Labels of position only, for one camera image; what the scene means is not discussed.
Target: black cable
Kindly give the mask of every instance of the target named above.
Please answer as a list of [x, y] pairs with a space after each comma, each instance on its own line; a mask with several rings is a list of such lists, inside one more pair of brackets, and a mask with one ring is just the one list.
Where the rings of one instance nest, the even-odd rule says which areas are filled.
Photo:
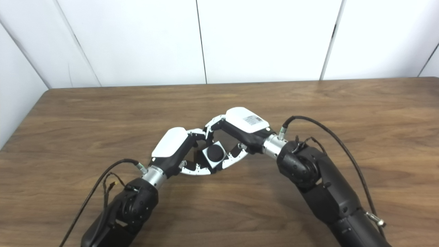
[[90, 200], [91, 196], [94, 194], [94, 192], [96, 191], [96, 188], [99, 186], [99, 183], [102, 181], [102, 179], [104, 178], [104, 176], [111, 170], [113, 169], [115, 166], [121, 164], [121, 163], [132, 163], [134, 165], [137, 165], [139, 163], [139, 161], [137, 160], [133, 160], [133, 159], [123, 159], [123, 160], [119, 160], [116, 163], [112, 164], [111, 166], [109, 166], [103, 173], [102, 175], [97, 179], [96, 183], [94, 184], [93, 188], [91, 189], [90, 193], [88, 194], [87, 198], [85, 199], [85, 201], [83, 202], [82, 206], [79, 208], [78, 213], [76, 214], [75, 218], [73, 219], [72, 224], [70, 225], [70, 227], [67, 230], [67, 233], [65, 234], [63, 240], [61, 241], [61, 244], [59, 245], [59, 247], [64, 246], [65, 242], [68, 239], [68, 236], [70, 235], [70, 233], [72, 232], [73, 228], [76, 225], [76, 222], [78, 221], [79, 217], [81, 216], [82, 212], [84, 211], [85, 206], [87, 205], [88, 201]]
[[[357, 162], [355, 161], [354, 157], [352, 156], [351, 152], [348, 150], [348, 148], [345, 146], [345, 144], [340, 140], [340, 138], [338, 138], [338, 136], [334, 132], [332, 132], [328, 127], [326, 127], [323, 124], [321, 124], [320, 122], [318, 122], [312, 118], [306, 117], [306, 116], [291, 116], [291, 117], [289, 117], [285, 121], [285, 123], [282, 125], [282, 127], [285, 129], [285, 131], [288, 128], [288, 125], [295, 119], [306, 120], [308, 122], [311, 122], [311, 123], [319, 126], [324, 131], [329, 133], [337, 141], [337, 143], [342, 147], [342, 149], [345, 151], [346, 155], [349, 157], [352, 164], [354, 165], [355, 170], [357, 171], [358, 177], [360, 178], [361, 184], [363, 185], [364, 192], [366, 193], [366, 198], [367, 198], [367, 202], [369, 203], [369, 207], [371, 208], [372, 213], [377, 216], [377, 211], [375, 210], [374, 202], [372, 201], [372, 197], [371, 197], [371, 194], [369, 193], [369, 189], [367, 187], [366, 180], [364, 179], [363, 173], [361, 172], [361, 169], [358, 166]], [[384, 231], [383, 231], [383, 228], [381, 226], [378, 226], [378, 231], [380, 232], [381, 236], [383, 236], [383, 238], [385, 238]]]
[[327, 155], [327, 153], [326, 153], [326, 150], [325, 150], [325, 148], [323, 147], [323, 145], [321, 145], [320, 144], [320, 142], [317, 140], [317, 139], [315, 139], [314, 137], [308, 137], [304, 142], [303, 142], [303, 144], [305, 145], [309, 140], [312, 140], [313, 142], [315, 142], [315, 143], [317, 143], [317, 145], [320, 147], [320, 149], [322, 150], [322, 152], [325, 154], [325, 155]]

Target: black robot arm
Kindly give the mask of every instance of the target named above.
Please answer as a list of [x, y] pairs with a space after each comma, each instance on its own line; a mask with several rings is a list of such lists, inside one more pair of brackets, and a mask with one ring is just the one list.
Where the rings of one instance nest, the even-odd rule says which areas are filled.
[[276, 162], [279, 171], [296, 185], [311, 211], [342, 247], [390, 247], [326, 154], [303, 143], [288, 142]]

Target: label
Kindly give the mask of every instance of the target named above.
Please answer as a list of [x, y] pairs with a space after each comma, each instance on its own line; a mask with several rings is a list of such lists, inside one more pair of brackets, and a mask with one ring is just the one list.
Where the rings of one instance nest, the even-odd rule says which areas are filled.
[[243, 120], [245, 122], [247, 122], [250, 125], [255, 125], [255, 124], [259, 124], [260, 122], [263, 122], [264, 120], [262, 120], [260, 117], [256, 116], [256, 115], [251, 115], [248, 117], [243, 118]]

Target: table surface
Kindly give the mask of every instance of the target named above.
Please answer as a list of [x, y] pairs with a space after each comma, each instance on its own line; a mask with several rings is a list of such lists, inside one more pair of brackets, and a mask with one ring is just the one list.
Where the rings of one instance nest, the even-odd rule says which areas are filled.
[[[362, 167], [389, 242], [439, 246], [439, 78], [433, 77], [49, 90], [0, 151], [0, 246], [58, 246], [111, 163], [147, 164], [168, 129], [203, 127], [235, 106], [276, 130], [290, 115], [321, 121]], [[296, 134], [325, 146], [368, 208], [336, 142], [306, 122], [290, 125], [287, 138]], [[235, 144], [216, 137], [226, 148]], [[126, 182], [139, 176], [130, 165], [115, 172]], [[101, 208], [99, 188], [66, 246], [79, 246]], [[249, 155], [211, 176], [169, 179], [132, 246], [338, 244], [275, 162]]]

